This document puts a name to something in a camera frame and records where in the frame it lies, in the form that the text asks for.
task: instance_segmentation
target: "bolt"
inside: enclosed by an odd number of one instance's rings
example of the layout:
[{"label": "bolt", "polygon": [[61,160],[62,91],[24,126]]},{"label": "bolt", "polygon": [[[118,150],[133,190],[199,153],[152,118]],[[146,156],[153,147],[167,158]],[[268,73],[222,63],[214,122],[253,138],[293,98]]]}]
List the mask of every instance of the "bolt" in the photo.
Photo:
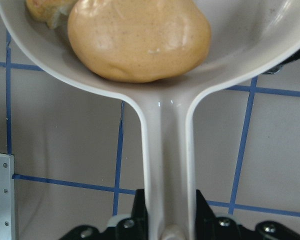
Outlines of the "bolt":
[{"label": "bolt", "polygon": [[219,220],[219,225],[222,227],[229,227],[230,226],[230,219],[229,218],[222,218]]},{"label": "bolt", "polygon": [[91,227],[88,227],[86,230],[82,231],[80,237],[82,239],[90,237],[94,233],[94,230]]},{"label": "bolt", "polygon": [[265,224],[263,226],[263,230],[266,231],[267,233],[275,233],[276,232],[276,227],[273,224]]},{"label": "bolt", "polygon": [[123,227],[125,229],[130,229],[135,225],[135,222],[133,219],[126,219],[123,223]]}]

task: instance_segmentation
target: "metal plate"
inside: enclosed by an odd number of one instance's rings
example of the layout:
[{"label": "metal plate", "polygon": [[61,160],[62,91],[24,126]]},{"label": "metal plate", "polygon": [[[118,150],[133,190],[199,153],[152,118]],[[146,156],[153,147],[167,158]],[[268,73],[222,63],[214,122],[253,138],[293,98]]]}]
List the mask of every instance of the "metal plate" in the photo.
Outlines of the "metal plate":
[{"label": "metal plate", "polygon": [[14,157],[0,153],[0,240],[15,240]]}]

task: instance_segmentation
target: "gray floor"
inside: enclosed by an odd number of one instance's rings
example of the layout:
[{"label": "gray floor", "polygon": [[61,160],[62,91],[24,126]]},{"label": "gray floor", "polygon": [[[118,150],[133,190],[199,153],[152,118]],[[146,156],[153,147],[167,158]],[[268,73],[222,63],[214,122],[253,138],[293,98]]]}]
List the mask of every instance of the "gray floor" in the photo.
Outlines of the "gray floor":
[{"label": "gray floor", "polygon": [[[104,230],[143,188],[136,112],[40,71],[7,41],[0,19],[0,153],[15,156],[19,239]],[[249,228],[275,220],[300,232],[300,60],[241,85],[195,111],[197,188]]]}]

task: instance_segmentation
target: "metal bracket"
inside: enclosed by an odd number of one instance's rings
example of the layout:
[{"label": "metal bracket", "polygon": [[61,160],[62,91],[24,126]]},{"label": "metal bracket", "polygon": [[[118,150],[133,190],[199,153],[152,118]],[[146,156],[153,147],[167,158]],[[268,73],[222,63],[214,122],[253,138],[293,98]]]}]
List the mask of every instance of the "metal bracket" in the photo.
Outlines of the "metal bracket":
[{"label": "metal bracket", "polygon": [[0,153],[0,240],[16,239],[14,156]]}]

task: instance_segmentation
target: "screw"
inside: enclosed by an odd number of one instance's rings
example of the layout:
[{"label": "screw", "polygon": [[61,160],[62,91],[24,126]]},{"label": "screw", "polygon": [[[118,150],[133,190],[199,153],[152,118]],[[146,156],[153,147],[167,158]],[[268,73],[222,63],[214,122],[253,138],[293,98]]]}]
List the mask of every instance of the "screw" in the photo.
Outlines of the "screw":
[{"label": "screw", "polygon": [[91,227],[88,227],[86,230],[82,231],[80,237],[82,239],[90,237],[94,233],[94,230]]},{"label": "screw", "polygon": [[126,219],[123,223],[125,229],[130,229],[135,225],[135,222],[132,219]]},{"label": "screw", "polygon": [[229,227],[230,226],[230,219],[229,218],[222,218],[219,220],[219,225],[222,227]]},{"label": "screw", "polygon": [[267,233],[275,233],[276,232],[276,227],[273,224],[265,224],[263,226],[263,230],[266,231]]}]

